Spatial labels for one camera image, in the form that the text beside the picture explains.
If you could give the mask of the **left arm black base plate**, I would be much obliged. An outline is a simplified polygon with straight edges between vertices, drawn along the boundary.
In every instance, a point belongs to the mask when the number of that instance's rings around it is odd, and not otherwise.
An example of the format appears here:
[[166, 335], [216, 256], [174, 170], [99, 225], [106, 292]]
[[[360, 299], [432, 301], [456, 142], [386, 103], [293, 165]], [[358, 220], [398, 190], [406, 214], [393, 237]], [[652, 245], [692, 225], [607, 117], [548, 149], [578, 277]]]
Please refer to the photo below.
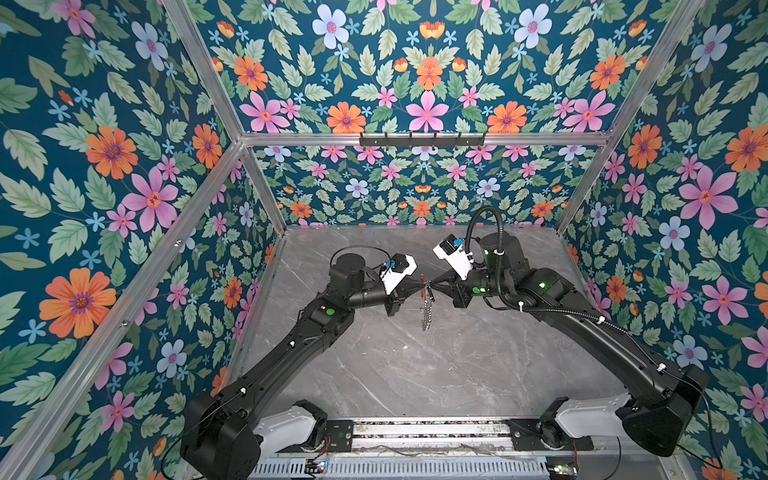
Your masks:
[[308, 439], [299, 445], [304, 452], [350, 452], [355, 423], [352, 420], [326, 420], [317, 422]]

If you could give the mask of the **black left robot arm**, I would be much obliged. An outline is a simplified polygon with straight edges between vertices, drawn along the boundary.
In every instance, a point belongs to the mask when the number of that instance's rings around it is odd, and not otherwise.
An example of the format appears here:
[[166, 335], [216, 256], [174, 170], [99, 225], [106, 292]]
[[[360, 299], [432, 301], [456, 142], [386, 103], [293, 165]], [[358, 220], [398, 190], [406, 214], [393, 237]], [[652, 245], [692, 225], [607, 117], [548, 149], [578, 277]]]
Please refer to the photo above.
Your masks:
[[286, 448], [327, 446], [327, 414], [302, 400], [270, 415], [268, 409], [313, 359], [353, 324], [361, 308], [383, 306], [394, 315], [421, 287], [413, 256], [397, 253], [379, 269], [345, 253], [329, 268], [329, 281], [289, 333], [254, 367], [218, 392], [197, 396], [184, 411], [181, 458], [205, 479], [246, 479], [259, 460]]

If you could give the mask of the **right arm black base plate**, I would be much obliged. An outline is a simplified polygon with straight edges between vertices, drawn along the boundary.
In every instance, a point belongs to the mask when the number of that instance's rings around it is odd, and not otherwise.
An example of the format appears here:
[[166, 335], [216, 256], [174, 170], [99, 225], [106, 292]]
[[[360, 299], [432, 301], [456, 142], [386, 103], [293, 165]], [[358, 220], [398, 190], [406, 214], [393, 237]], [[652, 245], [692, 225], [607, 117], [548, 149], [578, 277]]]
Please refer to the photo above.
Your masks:
[[553, 433], [542, 430], [535, 418], [504, 419], [509, 428], [510, 440], [515, 451], [593, 451], [594, 443], [590, 437], [572, 438], [560, 430]]

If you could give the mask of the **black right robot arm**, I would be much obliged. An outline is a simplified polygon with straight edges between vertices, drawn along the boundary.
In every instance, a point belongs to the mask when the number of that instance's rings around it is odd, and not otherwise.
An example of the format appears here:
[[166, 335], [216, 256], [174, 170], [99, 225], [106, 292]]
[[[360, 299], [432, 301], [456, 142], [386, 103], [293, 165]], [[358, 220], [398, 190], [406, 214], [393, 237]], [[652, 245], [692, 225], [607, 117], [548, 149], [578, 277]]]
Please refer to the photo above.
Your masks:
[[500, 310], [532, 316], [578, 344], [624, 388], [612, 397], [556, 398], [540, 416], [534, 436], [552, 449], [584, 437], [629, 439], [658, 457], [672, 456], [698, 407], [706, 403], [708, 375], [697, 365], [665, 362], [563, 275], [532, 267], [519, 240], [503, 225], [479, 240], [481, 255], [475, 258], [473, 231], [485, 213], [501, 216], [494, 207], [482, 207], [463, 236], [449, 235], [434, 247], [450, 269], [429, 281], [429, 287], [451, 297], [457, 308], [475, 298], [496, 298]]

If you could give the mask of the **steel keyring with red handle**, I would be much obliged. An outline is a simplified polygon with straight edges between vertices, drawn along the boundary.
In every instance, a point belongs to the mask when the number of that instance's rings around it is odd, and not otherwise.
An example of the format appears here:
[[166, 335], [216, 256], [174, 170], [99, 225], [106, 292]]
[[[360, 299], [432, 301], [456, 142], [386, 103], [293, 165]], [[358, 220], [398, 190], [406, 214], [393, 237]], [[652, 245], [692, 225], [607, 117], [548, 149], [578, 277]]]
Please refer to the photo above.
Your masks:
[[422, 321], [421, 321], [421, 328], [424, 332], [428, 331], [432, 324], [432, 308], [435, 301], [434, 294], [431, 288], [430, 283], [425, 279], [425, 277], [422, 277], [422, 290], [421, 290], [421, 298], [422, 298]]

